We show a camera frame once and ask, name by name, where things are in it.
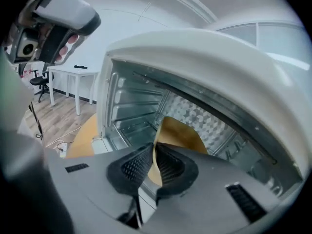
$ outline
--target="table leg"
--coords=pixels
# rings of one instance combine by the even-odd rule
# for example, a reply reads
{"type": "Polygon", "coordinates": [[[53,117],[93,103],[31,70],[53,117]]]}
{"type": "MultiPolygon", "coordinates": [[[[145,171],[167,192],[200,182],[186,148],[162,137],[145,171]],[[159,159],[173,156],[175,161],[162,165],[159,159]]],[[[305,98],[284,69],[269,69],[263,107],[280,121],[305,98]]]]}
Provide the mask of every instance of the table leg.
{"type": "Polygon", "coordinates": [[[97,75],[93,75],[93,82],[90,88],[89,104],[93,103],[93,92],[94,92],[94,83],[96,82],[97,75]]]}
{"type": "Polygon", "coordinates": [[[80,115],[80,103],[79,103],[79,86],[80,86],[80,76],[76,77],[76,92],[75,92],[75,103],[76,103],[76,114],[80,115]]]}
{"type": "Polygon", "coordinates": [[[66,97],[69,97],[69,75],[66,75],[66,97]]]}
{"type": "Polygon", "coordinates": [[[51,105],[54,106],[54,96],[53,96],[53,72],[50,69],[49,70],[49,91],[50,91],[50,100],[51,100],[51,105]]]}

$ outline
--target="baseboard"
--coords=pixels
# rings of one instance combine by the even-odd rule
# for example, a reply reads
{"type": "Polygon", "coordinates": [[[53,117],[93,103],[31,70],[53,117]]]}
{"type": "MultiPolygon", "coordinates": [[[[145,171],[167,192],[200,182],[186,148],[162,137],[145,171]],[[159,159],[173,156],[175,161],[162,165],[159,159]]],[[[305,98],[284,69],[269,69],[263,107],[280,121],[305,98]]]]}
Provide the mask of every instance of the baseboard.
{"type": "MultiPolygon", "coordinates": [[[[62,94],[62,95],[66,95],[66,92],[64,92],[64,91],[62,91],[62,90],[59,90],[59,89],[56,89],[56,88],[54,88],[53,91],[54,91],[54,92],[57,92],[57,93],[60,93],[60,94],[62,94]]],[[[73,95],[73,94],[71,94],[71,93],[69,93],[69,96],[72,97],[72,98],[75,98],[75,95],[73,95]]],[[[89,102],[89,99],[87,99],[87,98],[85,98],[85,97],[79,96],[79,99],[89,102]]]]}

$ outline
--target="white table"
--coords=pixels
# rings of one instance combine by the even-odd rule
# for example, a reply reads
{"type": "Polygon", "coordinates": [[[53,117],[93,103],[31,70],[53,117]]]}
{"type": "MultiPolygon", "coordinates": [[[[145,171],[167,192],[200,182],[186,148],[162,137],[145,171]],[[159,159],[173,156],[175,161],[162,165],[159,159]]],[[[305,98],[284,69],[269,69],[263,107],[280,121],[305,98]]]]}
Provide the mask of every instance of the white table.
{"type": "Polygon", "coordinates": [[[80,77],[83,76],[93,76],[93,82],[90,88],[90,95],[89,95],[89,103],[93,103],[93,91],[94,91],[94,83],[97,78],[98,71],[89,71],[88,69],[80,69],[74,67],[58,67],[52,66],[49,67],[49,88],[50,88],[50,99],[51,105],[54,106],[54,96],[53,96],[53,75],[52,73],[61,73],[67,75],[66,77],[66,97],[69,97],[69,76],[75,77],[75,102],[76,102],[76,113],[80,115],[80,104],[79,104],[79,86],[80,86],[80,77]]]}

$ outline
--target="black chair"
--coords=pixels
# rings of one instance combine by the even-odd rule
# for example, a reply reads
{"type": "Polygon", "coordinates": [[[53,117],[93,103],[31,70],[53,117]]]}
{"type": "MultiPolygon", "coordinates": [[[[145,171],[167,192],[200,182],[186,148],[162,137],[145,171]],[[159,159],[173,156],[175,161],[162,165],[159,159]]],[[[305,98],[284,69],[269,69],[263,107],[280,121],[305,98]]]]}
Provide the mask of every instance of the black chair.
{"type": "Polygon", "coordinates": [[[49,93],[49,87],[47,86],[47,83],[49,83],[49,71],[47,71],[48,63],[44,64],[43,70],[42,70],[42,76],[37,77],[37,71],[32,70],[31,72],[35,72],[35,78],[32,78],[29,82],[30,84],[34,86],[39,86],[39,89],[41,90],[38,102],[40,103],[40,99],[44,93],[49,93]]]}

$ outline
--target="camera lens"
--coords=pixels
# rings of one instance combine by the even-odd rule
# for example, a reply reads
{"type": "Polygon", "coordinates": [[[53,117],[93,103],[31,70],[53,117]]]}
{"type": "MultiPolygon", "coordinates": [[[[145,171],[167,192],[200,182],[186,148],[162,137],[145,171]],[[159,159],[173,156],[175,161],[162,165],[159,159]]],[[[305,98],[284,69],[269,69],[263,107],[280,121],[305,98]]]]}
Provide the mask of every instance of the camera lens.
{"type": "Polygon", "coordinates": [[[33,50],[34,50],[34,46],[32,45],[32,44],[28,44],[28,45],[26,45],[25,47],[24,47],[24,49],[23,49],[23,54],[24,55],[29,55],[31,52],[33,52],[33,50]]]}

